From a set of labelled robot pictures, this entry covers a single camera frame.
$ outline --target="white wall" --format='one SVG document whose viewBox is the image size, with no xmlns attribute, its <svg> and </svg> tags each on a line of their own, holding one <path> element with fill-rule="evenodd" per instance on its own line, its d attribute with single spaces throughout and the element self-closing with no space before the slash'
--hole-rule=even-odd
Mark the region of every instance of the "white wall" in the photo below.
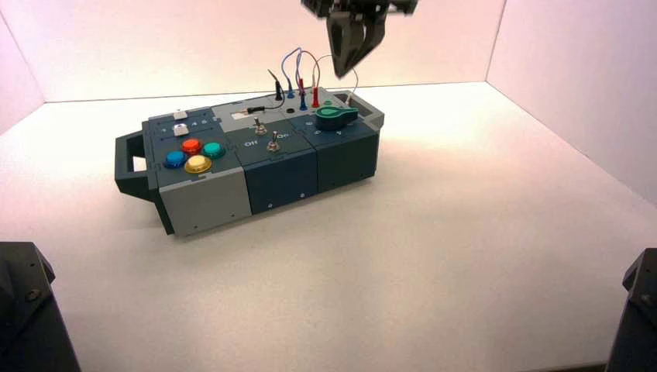
<svg viewBox="0 0 657 372">
<path fill-rule="evenodd" d="M 363 85 L 482 81 L 504 0 L 421 0 L 390 16 Z M 271 90 L 266 68 L 301 44 L 329 51 L 299 0 L 0 0 L 46 100 Z M 327 86 L 353 84 L 332 79 Z"/>
<path fill-rule="evenodd" d="M 657 2 L 508 0 L 488 81 L 657 203 Z"/>
<path fill-rule="evenodd" d="M 0 134 L 42 103 L 39 87 L 0 16 Z"/>
</svg>

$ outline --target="green knob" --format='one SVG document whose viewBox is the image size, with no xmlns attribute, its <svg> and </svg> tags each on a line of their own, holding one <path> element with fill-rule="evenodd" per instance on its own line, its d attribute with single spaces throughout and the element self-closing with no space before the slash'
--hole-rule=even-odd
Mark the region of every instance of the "green knob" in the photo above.
<svg viewBox="0 0 657 372">
<path fill-rule="evenodd" d="M 315 112 L 315 115 L 317 115 L 317 120 L 315 120 L 317 129 L 339 130 L 358 119 L 358 109 L 322 106 Z"/>
</svg>

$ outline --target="yellow button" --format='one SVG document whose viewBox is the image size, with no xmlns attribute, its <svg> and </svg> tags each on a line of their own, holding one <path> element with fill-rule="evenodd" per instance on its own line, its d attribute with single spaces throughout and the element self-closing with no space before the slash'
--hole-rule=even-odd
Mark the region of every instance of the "yellow button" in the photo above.
<svg viewBox="0 0 657 372">
<path fill-rule="evenodd" d="M 203 173 L 212 167 L 212 161 L 203 155 L 194 155 L 187 160 L 185 170 L 188 173 Z"/>
</svg>

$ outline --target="blue button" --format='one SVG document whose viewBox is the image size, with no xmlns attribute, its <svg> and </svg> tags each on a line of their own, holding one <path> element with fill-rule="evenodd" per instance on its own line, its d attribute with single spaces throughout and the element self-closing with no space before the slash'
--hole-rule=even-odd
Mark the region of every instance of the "blue button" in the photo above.
<svg viewBox="0 0 657 372">
<path fill-rule="evenodd" d="M 180 168 L 184 165 L 186 156 L 182 151 L 171 151 L 167 154 L 164 166 L 167 168 Z"/>
<path fill-rule="evenodd" d="M 221 143 L 210 142 L 203 146 L 203 155 L 209 157 L 210 159 L 218 159 L 219 157 L 224 156 L 224 153 L 225 149 Z"/>
</svg>

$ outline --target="panel module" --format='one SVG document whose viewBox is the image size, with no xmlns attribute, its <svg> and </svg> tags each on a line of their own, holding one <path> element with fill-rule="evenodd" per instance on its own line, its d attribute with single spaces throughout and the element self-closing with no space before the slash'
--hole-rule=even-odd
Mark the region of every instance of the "panel module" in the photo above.
<svg viewBox="0 0 657 372">
<path fill-rule="evenodd" d="M 347 105 L 346 91 L 318 94 L 319 108 L 297 96 L 245 113 L 280 103 L 268 95 L 150 118 L 116 139 L 116 184 L 187 236 L 372 177 L 384 114 L 356 95 Z"/>
</svg>

